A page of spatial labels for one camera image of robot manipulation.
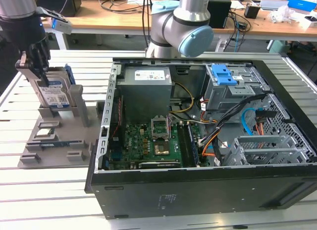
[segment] green circuit board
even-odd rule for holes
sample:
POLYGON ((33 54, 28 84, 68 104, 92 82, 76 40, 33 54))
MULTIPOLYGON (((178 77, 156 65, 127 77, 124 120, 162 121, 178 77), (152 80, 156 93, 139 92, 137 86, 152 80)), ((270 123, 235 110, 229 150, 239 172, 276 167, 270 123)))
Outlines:
MULTIPOLYGON (((164 123, 154 125, 156 133, 166 132, 164 123)), ((194 139, 200 137, 198 126, 192 125, 194 139)), ((177 124, 170 125, 167 141, 152 139, 151 124, 127 124, 125 127, 124 147, 120 161, 113 161, 110 153, 110 169, 131 170, 142 162, 178 162, 182 166, 177 124)))

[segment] slotted metal table surface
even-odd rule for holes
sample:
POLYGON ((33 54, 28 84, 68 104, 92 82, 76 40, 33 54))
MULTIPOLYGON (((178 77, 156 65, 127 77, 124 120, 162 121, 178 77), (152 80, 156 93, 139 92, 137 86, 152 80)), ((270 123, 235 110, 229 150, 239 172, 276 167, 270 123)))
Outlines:
MULTIPOLYGON (((51 66, 69 64, 84 86, 88 106, 106 98, 113 57, 143 57, 134 51, 51 51, 51 66)), ((317 125, 317 88, 288 58, 277 54, 205 53, 204 58, 260 59, 317 125)), ((106 221, 93 194, 85 194, 88 168, 17 168, 36 119, 39 101, 20 73, 0 98, 0 230, 317 229, 317 192, 287 210, 106 221)))

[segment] desk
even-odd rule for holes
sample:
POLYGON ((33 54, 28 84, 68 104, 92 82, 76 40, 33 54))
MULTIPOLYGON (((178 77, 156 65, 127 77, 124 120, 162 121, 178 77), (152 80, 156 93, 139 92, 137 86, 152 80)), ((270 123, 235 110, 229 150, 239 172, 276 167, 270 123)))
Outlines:
MULTIPOLYGON (((135 5, 123 4, 120 8, 126 9, 134 6, 135 5)), ((234 12, 241 16, 244 14, 244 10, 235 10, 234 12)), ((245 39, 317 42, 317 28, 303 29, 295 21, 292 21, 291 24, 274 24, 267 18, 268 14, 269 11, 260 10, 256 19, 248 19, 252 28, 245 35, 245 39)), ((141 13, 123 15, 106 11, 100 7, 97 0, 82 0, 82 5, 77 13, 77 16, 71 17, 69 20, 73 24, 73 33, 126 35, 143 34, 141 13)), ((54 31, 47 23, 44 23, 44 27, 47 32, 56 33, 60 49, 68 48, 64 34, 54 31)), ((224 29, 214 29, 215 37, 220 38, 216 47, 217 52, 223 51, 224 45, 233 31, 234 23, 231 19, 228 19, 224 29)))
MULTIPOLYGON (((112 58, 144 56, 134 51, 58 50, 51 54, 50 66, 67 62, 72 67, 76 83, 84 86, 83 98, 88 106, 105 100, 112 58)), ((290 59, 261 53, 205 53, 200 57, 263 60, 294 99, 297 97, 298 104, 315 117, 317 102, 312 92, 317 87, 290 59), (305 100, 298 100, 307 93, 310 95, 305 100)), ((231 229, 233 225, 247 225, 254 230, 317 229, 317 192, 287 210, 106 221, 95 196, 84 192, 88 168, 17 168, 40 105, 21 73, 0 97, 0 104, 1 230, 207 230, 231 229)))
MULTIPOLYGON (((126 9, 136 6, 137 5, 123 4, 120 7, 113 7, 112 9, 126 9)), ((98 0, 82 0, 81 8, 77 12, 76 17, 69 17, 68 19, 73 24, 72 33, 143 35, 142 13, 113 13, 102 9, 98 0)), ((56 34, 60 49, 68 49, 66 36, 64 34, 50 28, 47 22, 44 22, 43 25, 46 32, 56 34)), ((147 25, 147 19, 145 17, 146 31, 148 30, 147 25)), ((228 39, 234 28, 233 23, 230 26, 231 28, 214 29, 215 36, 220 37, 221 35, 225 35, 223 39, 228 39)))

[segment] black box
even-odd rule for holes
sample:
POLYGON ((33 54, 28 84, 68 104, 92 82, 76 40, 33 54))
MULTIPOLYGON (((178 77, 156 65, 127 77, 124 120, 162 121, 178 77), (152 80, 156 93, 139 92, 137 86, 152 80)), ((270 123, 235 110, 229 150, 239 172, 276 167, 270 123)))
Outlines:
MULTIPOLYGON (((66 0, 37 0, 37 6, 60 12, 66 0)), ((81 0, 67 0, 65 8, 61 12, 63 16, 74 17, 79 10, 81 0)))
POLYGON ((225 27, 230 6, 231 0, 209 0, 207 9, 211 15, 209 21, 211 28, 225 27))
POLYGON ((256 18, 259 10, 260 10, 259 6, 248 5, 246 7, 246 10, 244 11, 244 16, 246 18, 256 18))

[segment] wooden desk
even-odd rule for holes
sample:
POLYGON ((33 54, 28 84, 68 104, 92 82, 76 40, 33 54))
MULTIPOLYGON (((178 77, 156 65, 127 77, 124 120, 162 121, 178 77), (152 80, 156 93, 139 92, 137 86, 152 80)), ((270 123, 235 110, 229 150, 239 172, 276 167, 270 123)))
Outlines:
MULTIPOLYGON (((240 16, 244 16, 244 10, 235 10, 240 16)), ((282 23, 273 23, 267 16, 270 12, 261 10, 258 13, 256 19, 249 19, 249 22, 252 25, 251 30, 246 34, 246 38, 254 38, 257 39, 257 36, 270 36, 270 37, 297 37, 300 39, 307 38, 316 38, 317 37, 317 28, 308 28, 303 29, 299 26, 298 22, 292 21, 291 23, 282 22, 282 23)))
MULTIPOLYGON (((122 4, 114 6, 112 9, 126 9, 136 7, 137 5, 122 4)), ((82 0, 82 5, 76 17, 68 18, 73 24, 73 33, 89 34, 126 34, 142 35, 142 13, 141 8, 137 9, 136 14, 118 14, 104 10, 97 0, 82 0)), ((243 16, 244 10, 235 10, 237 14, 243 16)), ((293 41, 317 41, 317 28, 301 28, 298 23, 292 21, 289 23, 272 23, 267 15, 269 11, 260 10, 256 19, 248 19, 251 23, 251 30, 245 35, 246 39, 260 40, 293 40, 293 41)), ((67 49, 65 35, 51 29, 44 23, 48 32, 56 33, 57 41, 61 49, 67 49)), ((145 18, 145 27, 147 30, 147 19, 145 18)), ((228 19, 224 29, 214 29, 215 37, 219 37, 216 51, 223 50, 223 44, 226 43, 230 35, 234 32, 234 23, 228 19)))

